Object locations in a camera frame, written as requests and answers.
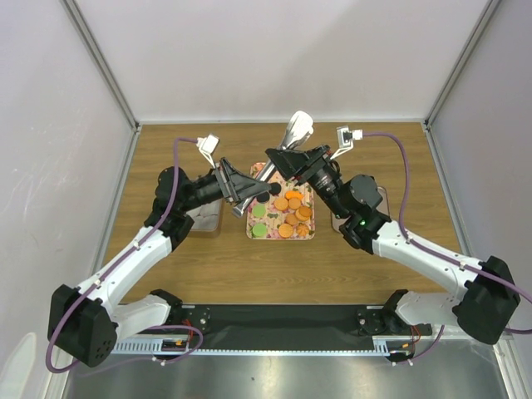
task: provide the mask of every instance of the orange disc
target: orange disc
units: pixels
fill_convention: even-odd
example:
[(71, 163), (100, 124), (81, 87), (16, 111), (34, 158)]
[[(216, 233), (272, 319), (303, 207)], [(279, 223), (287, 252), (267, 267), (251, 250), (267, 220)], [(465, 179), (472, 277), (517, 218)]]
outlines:
[(295, 214), (287, 214), (286, 219), (284, 221), (290, 224), (291, 226), (295, 226), (296, 224), (299, 223), (299, 220)]
[(313, 215), (313, 210), (310, 209), (310, 208), (307, 207), (307, 206), (302, 206), (301, 208), (299, 208), (299, 213), (300, 213), (304, 218), (310, 218), (310, 217)]
[(288, 201), (288, 206), (290, 209), (296, 210), (301, 206), (301, 200), (299, 198), (292, 198)]
[(307, 220), (310, 219), (309, 216), (303, 216), (303, 215), (301, 214), (301, 212), (299, 212), (299, 209), (296, 210), (295, 215), (296, 215), (296, 218), (298, 218), (298, 220), (301, 220), (302, 222), (306, 222)]
[(291, 190), (291, 191), (286, 192), (286, 194), (284, 195), (284, 198), (286, 198), (287, 200), (291, 200), (292, 198), (297, 198), (301, 201), (303, 200), (303, 194), (301, 194), (299, 191)]
[(310, 229), (306, 224), (298, 224), (298, 227), (296, 227), (296, 233), (299, 237), (305, 237), (310, 233)]
[(286, 210), (288, 208), (288, 201), (283, 197), (279, 197), (273, 202), (273, 206), (279, 210)]
[(293, 227), (290, 224), (283, 223), (279, 226), (279, 235), (284, 239), (289, 239), (293, 234)]

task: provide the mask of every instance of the orange slice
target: orange slice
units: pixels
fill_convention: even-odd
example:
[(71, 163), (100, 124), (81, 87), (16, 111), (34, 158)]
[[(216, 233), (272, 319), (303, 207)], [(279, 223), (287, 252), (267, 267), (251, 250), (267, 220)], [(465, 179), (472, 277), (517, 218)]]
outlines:
[(292, 198), (297, 198), (298, 200), (303, 200), (303, 194), (301, 194), (299, 191), (287, 191), (287, 193), (284, 195), (284, 198), (287, 200), (291, 200)]

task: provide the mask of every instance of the food item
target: food item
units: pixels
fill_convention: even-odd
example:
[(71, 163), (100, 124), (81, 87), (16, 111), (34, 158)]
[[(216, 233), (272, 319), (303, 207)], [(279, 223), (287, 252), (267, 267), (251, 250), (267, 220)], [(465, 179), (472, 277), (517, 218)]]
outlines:
[(299, 213), (304, 218), (310, 218), (313, 215), (313, 210), (310, 209), (308, 206), (302, 206), (301, 208), (299, 208)]
[(303, 194), (301, 194), (299, 191), (291, 190), (287, 191), (287, 193), (284, 195), (284, 198), (287, 200), (291, 200), (292, 198), (297, 198), (298, 200), (303, 200)]
[(268, 232), (268, 228), (266, 227), (266, 224), (264, 223), (257, 223), (251, 229), (251, 234), (257, 238), (263, 237), (264, 235), (266, 235), (267, 232)]
[(290, 209), (296, 210), (301, 206), (301, 200), (299, 198), (292, 198), (288, 201)]
[(291, 226), (295, 226), (299, 223), (298, 218), (296, 218), (295, 214), (287, 214), (286, 219), (284, 220), (286, 223), (290, 224)]
[(285, 199), (285, 198), (277, 198), (275, 200), (275, 202), (273, 202), (273, 205), (275, 206), (275, 208), (277, 208), (278, 210), (286, 210), (288, 208), (288, 201)]
[(251, 209), (251, 214), (255, 218), (262, 218), (266, 214), (266, 207), (264, 204), (256, 204), (253, 209)]
[(310, 233), (310, 229), (306, 224), (298, 224), (296, 227), (296, 233), (299, 237), (305, 237), (308, 235), (308, 233)]
[(306, 222), (307, 220), (310, 219), (310, 216), (303, 216), (303, 215), (301, 214), (301, 212), (299, 211), (299, 209), (296, 210), (295, 215), (296, 215), (296, 218), (298, 218), (298, 220), (300, 220), (300, 221), (302, 221), (302, 222)]
[(266, 204), (269, 201), (269, 193), (262, 193), (255, 197), (261, 204)]
[(278, 228), (279, 235), (284, 239), (289, 239), (293, 234), (293, 227), (290, 224), (283, 223)]

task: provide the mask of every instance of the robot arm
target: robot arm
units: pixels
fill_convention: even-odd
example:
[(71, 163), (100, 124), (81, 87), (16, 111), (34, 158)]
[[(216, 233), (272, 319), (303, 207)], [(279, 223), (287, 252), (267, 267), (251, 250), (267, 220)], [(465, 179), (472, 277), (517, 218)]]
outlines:
[(404, 323), (458, 325), (481, 342), (496, 343), (520, 297), (474, 270), (480, 269), (513, 283), (506, 263), (495, 257), (481, 262), (456, 254), (412, 232), (405, 232), (398, 222), (377, 211), (382, 197), (375, 180), (369, 175), (357, 175), (344, 183), (334, 160), (353, 148), (353, 138), (362, 138), (362, 132), (339, 128), (340, 148), (335, 154), (328, 145), (308, 151), (268, 149), (266, 154), (284, 179), (295, 179), (298, 184), (308, 182), (337, 218), (347, 219), (340, 232), (353, 248), (404, 264), (448, 292), (397, 291), (388, 302), (392, 302), (391, 307)]
[[(178, 298), (160, 290), (135, 303), (119, 303), (153, 265), (183, 242), (194, 224), (188, 211), (222, 198), (234, 204), (277, 189), (240, 173), (225, 158), (215, 164), (210, 154), (217, 144), (218, 139), (214, 136), (199, 140), (200, 151), (213, 166), (207, 175), (192, 181), (181, 168), (177, 170), (175, 199), (162, 223), (160, 221), (170, 202), (175, 177), (173, 167), (160, 173), (152, 211), (135, 238), (103, 269), (76, 288), (62, 285), (55, 291), (48, 339), (52, 338), (72, 304), (88, 293), (66, 320), (55, 344), (87, 366), (95, 367), (109, 356), (117, 341), (165, 324), (170, 312), (174, 312), (176, 306), (180, 307)], [(154, 227), (157, 230), (146, 239)]]

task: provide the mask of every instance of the metal floor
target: metal floor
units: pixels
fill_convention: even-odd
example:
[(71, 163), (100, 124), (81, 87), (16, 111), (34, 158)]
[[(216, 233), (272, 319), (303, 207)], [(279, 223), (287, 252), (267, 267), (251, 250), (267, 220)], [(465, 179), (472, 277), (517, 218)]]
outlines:
[[(131, 357), (110, 357), (104, 367)], [(78, 367), (64, 399), (507, 398), (493, 348), (442, 341), (413, 367), (383, 357), (192, 356), (161, 367), (148, 360)]]

